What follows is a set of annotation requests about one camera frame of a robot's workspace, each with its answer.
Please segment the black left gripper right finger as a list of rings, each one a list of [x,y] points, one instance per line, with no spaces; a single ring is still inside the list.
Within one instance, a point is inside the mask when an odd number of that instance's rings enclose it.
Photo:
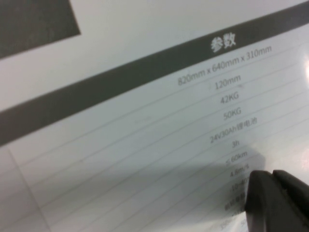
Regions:
[[[309,186],[283,170],[274,170],[283,196],[275,223],[276,232],[307,232],[309,230]]]

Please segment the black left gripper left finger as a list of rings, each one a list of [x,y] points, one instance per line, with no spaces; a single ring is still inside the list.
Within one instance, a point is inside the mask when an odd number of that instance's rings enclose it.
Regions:
[[[274,232],[275,224],[267,213],[266,194],[263,188],[265,178],[274,180],[274,172],[252,171],[249,178],[245,203],[246,221],[249,232]]]

